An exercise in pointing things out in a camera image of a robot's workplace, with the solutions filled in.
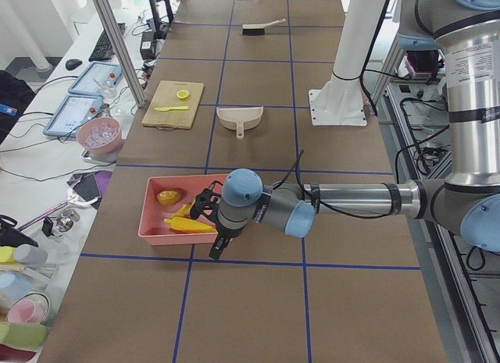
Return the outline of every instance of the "wooden cutting board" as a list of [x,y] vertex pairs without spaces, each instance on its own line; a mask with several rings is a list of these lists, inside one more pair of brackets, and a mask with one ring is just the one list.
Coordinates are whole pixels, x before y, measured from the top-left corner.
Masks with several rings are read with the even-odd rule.
[[[203,87],[203,84],[197,82],[160,81],[148,111],[142,119],[142,125],[191,129],[198,104],[202,98]],[[189,97],[182,100],[179,99],[176,96],[179,90],[188,90],[190,93]],[[154,110],[155,107],[174,107],[179,105],[188,105],[189,109],[187,111],[168,112],[157,112]]]

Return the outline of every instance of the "hand brush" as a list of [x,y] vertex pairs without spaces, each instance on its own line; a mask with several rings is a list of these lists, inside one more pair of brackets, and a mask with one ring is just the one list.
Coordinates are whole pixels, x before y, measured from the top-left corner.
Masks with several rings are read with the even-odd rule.
[[264,35],[266,33],[266,27],[277,25],[278,23],[287,22],[285,18],[282,20],[277,20],[269,23],[247,23],[242,25],[243,35]]

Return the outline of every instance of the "white desk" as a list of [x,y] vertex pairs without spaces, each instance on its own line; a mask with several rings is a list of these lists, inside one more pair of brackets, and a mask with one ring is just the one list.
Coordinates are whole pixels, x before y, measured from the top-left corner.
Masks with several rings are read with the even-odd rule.
[[[138,25],[138,23],[136,23],[137,19],[137,15],[128,10],[121,10],[116,13],[116,20],[127,24],[124,40],[129,49],[132,62],[138,69],[143,63],[139,53],[141,37],[135,37],[131,34],[131,30]],[[62,76],[80,74],[88,65],[88,56],[91,54],[101,32],[102,25],[100,19],[95,15],[82,34],[74,42],[70,50],[66,53],[62,61],[55,68],[48,80],[53,80]],[[81,59],[83,64],[75,70],[68,71],[65,67],[66,60],[68,59]],[[118,60],[114,57],[111,62],[118,63]],[[54,112],[67,95],[67,88],[73,81],[74,79],[58,80],[44,87],[37,94],[26,112]],[[117,85],[118,91],[126,85],[127,82],[122,78]],[[130,113],[134,105],[135,101],[130,90],[124,91],[118,102],[118,106],[124,110],[124,114],[123,116],[116,117],[122,124],[124,137],[128,134],[128,130],[134,118]],[[49,116],[47,115],[28,115],[21,117],[20,121],[12,129],[11,134],[16,136],[23,135],[34,123],[42,123],[45,125],[48,122],[48,118]],[[8,136],[0,146],[0,168],[23,176],[45,179],[72,172],[74,169],[89,169],[95,165],[85,162],[80,157],[83,148],[74,139],[70,139],[64,144],[60,143],[58,140],[54,140],[32,148],[2,152],[53,138],[46,137],[42,133],[42,130],[43,128],[41,126],[36,126],[30,130],[28,135],[20,139]],[[99,169],[113,170],[113,167],[108,166]],[[32,218],[66,200],[66,191],[68,188],[66,181],[69,178],[70,175],[61,176],[55,180],[37,182],[25,180],[18,176],[12,176],[0,170],[0,214],[11,216],[18,221],[19,226],[23,225],[25,222],[28,222]],[[86,209],[79,208],[77,211],[81,216],[81,220],[75,223],[73,228],[62,236],[62,242],[67,246],[57,244],[54,240],[47,239],[41,232],[41,222],[23,231],[26,235],[35,239],[40,244],[40,247],[49,249],[49,261],[56,260],[61,263],[58,270],[52,276],[51,283],[45,290],[55,310],[59,308],[60,302],[62,301],[81,248],[87,238],[96,214],[96,211],[92,207]],[[57,247],[59,251],[65,251],[67,249],[67,254],[65,254],[63,258],[60,252],[56,254],[55,249]]]

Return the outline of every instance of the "desk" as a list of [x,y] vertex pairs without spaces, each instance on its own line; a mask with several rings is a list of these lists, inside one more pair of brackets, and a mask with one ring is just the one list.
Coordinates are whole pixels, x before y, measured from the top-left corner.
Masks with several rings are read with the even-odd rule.
[[[116,13],[116,18],[118,21],[127,23],[127,30],[130,30],[137,21],[137,16],[130,11],[119,11]],[[88,56],[91,54],[91,50],[101,32],[102,25],[96,15],[74,42],[48,80],[81,73],[86,65],[88,65]],[[131,34],[128,34],[124,40],[130,50],[130,56],[134,64],[137,68],[140,67],[142,65],[139,54],[141,37],[133,37]],[[73,58],[82,59],[84,63],[73,71],[67,71],[65,62],[67,59]],[[26,112],[54,112],[67,95],[67,88],[73,81],[74,79],[67,79],[48,85],[36,95]],[[118,84],[118,90],[126,85],[126,81],[122,79]],[[130,92],[125,92],[119,101],[119,106],[126,109],[126,114],[117,117],[123,125],[124,136],[128,134],[132,119],[134,118],[130,114],[130,109],[133,105],[134,99]],[[45,125],[47,122],[48,117],[44,115],[24,116],[13,128],[11,134],[19,136],[25,133],[34,123]],[[80,155],[83,148],[74,140],[69,140],[64,144],[58,141],[50,141],[46,144],[21,151],[2,153],[2,151],[21,148],[49,139],[51,138],[43,135],[42,127],[40,126],[34,127],[23,138],[7,137],[0,147],[0,167],[24,176],[34,176],[38,179],[44,179],[67,173],[72,169],[89,169],[94,165],[86,163],[81,159]],[[113,170],[113,167],[109,166],[100,169]],[[63,176],[55,180],[39,183],[11,176],[0,170],[0,194],[2,195],[0,198],[0,213],[12,216],[20,225],[24,224],[65,200],[68,187],[66,181],[69,178],[70,176]],[[78,209],[77,211],[80,213],[81,220],[75,224],[74,228],[65,233],[62,239],[62,242],[67,247],[62,247],[53,240],[48,240],[40,231],[41,222],[24,231],[25,234],[34,238],[41,247],[47,248],[50,251],[51,257],[49,260],[56,260],[60,263],[57,272],[52,277],[52,281],[46,290],[55,310],[59,308],[80,250],[95,218],[95,210],[93,208]],[[68,251],[64,257],[55,255],[56,252],[60,253],[62,249]]]
[[[276,18],[288,22],[241,36]],[[304,148],[304,182],[393,182],[376,119],[310,123],[307,91],[329,79],[343,22],[338,0],[182,1],[146,96],[203,82],[194,126],[145,128],[137,112],[41,362],[446,361],[401,216],[319,215],[304,240],[249,224],[220,262],[208,244],[137,235],[150,176],[247,167],[270,184]],[[217,105],[265,112],[238,141]]]

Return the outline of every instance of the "white pole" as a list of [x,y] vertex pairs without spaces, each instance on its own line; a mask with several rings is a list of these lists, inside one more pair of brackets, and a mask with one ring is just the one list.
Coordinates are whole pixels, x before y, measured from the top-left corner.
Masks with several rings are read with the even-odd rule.
[[0,17],[12,35],[17,38],[24,51],[30,56],[31,61],[37,67],[38,72],[48,72],[53,66],[48,63],[37,43],[31,37],[30,32],[23,25],[23,21],[16,15],[8,0],[0,0]]
[[[342,78],[355,78],[361,73],[380,12],[386,0],[351,0],[334,72]],[[322,90],[309,91],[313,125],[365,126],[359,80],[341,80],[332,74]]]

